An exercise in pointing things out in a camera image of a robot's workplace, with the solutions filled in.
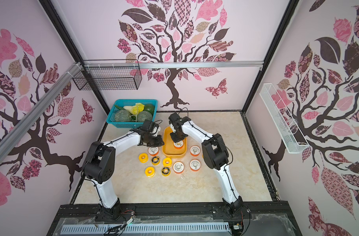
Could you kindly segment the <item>yellow plastic storage box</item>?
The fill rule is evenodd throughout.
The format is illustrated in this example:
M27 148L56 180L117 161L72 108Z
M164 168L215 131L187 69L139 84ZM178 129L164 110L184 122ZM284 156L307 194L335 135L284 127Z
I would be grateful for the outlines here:
M162 152L166 157L169 158L183 158L187 153L187 138L182 140L183 145L181 147L176 147L174 141L171 138L172 129L166 127L164 130L163 141L164 146L162 147Z

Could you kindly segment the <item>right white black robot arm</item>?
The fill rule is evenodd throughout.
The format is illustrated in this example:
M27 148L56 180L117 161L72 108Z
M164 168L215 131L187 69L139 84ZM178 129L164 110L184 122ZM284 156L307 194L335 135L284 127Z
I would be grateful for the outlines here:
M191 137L201 144L205 164L215 171L222 190L224 209L229 217L240 214L244 207L242 197L238 193L231 173L229 148L220 134L211 134L197 126L189 117L180 117L177 113L169 116L172 129L171 139L177 143L186 137Z

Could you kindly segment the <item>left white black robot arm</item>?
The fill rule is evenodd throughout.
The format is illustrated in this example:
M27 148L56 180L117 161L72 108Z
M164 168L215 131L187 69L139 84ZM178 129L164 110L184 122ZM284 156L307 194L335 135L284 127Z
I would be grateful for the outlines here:
M134 146L163 146L163 138L158 134L160 130L159 124L145 120L142 126L133 128L118 138L108 142L95 141L91 144L82 172L95 186L101 210L109 219L115 220L121 215L120 200L111 180L116 157Z

